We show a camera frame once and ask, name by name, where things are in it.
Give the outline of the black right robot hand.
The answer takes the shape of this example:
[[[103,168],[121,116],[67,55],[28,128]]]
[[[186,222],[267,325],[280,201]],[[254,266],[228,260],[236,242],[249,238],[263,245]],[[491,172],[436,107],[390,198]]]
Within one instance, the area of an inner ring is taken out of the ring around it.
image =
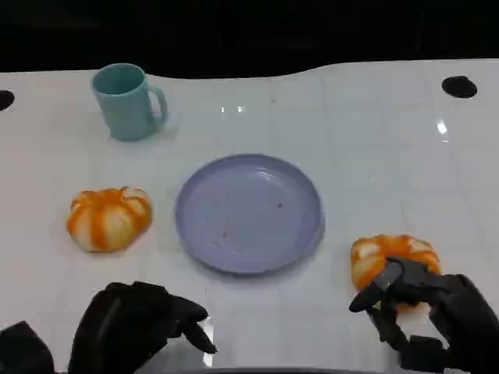
[[[397,324],[400,303],[430,306],[430,321],[444,337],[407,337]],[[462,274],[432,273],[422,262],[392,256],[349,306],[366,312],[380,340],[398,352],[402,369],[442,373],[498,371],[498,318],[475,284]]]

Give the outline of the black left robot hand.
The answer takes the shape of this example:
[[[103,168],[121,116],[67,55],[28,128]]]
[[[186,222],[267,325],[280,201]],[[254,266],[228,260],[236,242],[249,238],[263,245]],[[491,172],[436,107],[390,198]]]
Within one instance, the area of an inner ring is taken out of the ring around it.
[[[90,301],[73,339],[69,373],[134,373],[185,336],[198,350],[216,346],[200,326],[207,310],[166,288],[145,282],[110,283]]]

